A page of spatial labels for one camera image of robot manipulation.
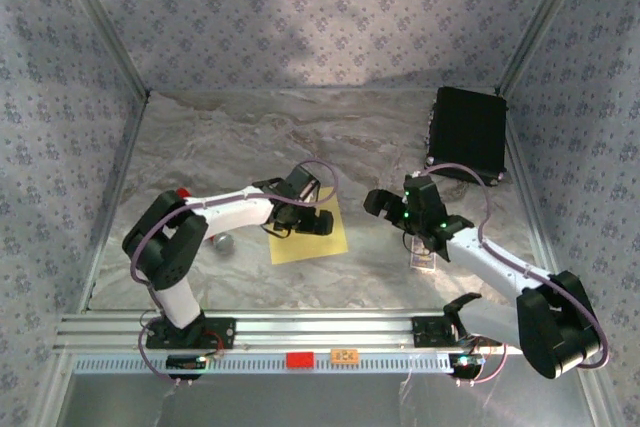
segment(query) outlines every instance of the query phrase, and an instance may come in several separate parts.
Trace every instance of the yellow square pad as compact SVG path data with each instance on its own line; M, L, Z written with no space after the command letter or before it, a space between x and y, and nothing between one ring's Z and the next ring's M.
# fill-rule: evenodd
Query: yellow square pad
M322 187L318 195L322 199L331 193L331 187ZM344 254L349 251L347 236L340 215L338 196L334 196L328 202L320 204L316 208L328 210L333 214L333 231L329 235L296 234L286 239L278 239L269 235L269 250L271 251L271 263L273 265L295 262L297 260L314 259L329 255Z

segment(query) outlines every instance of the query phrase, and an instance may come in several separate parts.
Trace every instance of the black case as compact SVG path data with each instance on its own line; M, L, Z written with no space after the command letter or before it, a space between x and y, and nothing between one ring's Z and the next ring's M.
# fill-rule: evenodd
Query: black case
M474 170L485 185L496 185L506 172L506 122L505 99L441 87L429 125L427 158L433 159L431 165L446 162L465 165ZM461 170L443 169L434 174L477 183Z

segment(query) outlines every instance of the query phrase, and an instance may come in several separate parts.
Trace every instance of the red cap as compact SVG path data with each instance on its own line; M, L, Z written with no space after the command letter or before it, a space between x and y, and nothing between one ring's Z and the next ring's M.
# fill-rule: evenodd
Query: red cap
M287 353L287 369L313 369L316 365L313 352Z
M184 187L180 187L179 189L177 189L176 190L176 194L178 194L183 199L186 198L186 197L192 197L191 192L189 192Z

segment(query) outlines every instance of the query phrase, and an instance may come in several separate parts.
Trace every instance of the gray marble table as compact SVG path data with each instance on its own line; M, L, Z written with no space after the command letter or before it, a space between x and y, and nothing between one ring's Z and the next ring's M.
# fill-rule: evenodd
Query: gray marble table
M281 91L153 93L134 147L125 186L95 278L93 310L144 309L145 289L129 278L120 245L155 197L188 188L195 196L241 189L285 176L299 161L332 163L349 251L272 265L267 235L258 227L232 233L235 250L220 255L205 242L189 279L207 309L440 308L468 291L500 301L464 266L438 262L433 273L409 267L399 230L362 208L370 189L400 192L406 173L419 169L435 92ZM322 168L314 168L329 180ZM450 213L479 222L479 186L439 178ZM532 262L514 185L491 189L490 238Z

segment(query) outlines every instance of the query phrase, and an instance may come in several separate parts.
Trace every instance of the patterned wallpaper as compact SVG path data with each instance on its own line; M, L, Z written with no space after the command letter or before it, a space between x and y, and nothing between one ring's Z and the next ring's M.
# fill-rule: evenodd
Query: patterned wallpaper
M640 425L640 0L567 0L510 101L559 260L592 296Z
M101 0L148 88L496 85L540 0Z
M27 425L138 107L77 0L0 0L0 425Z

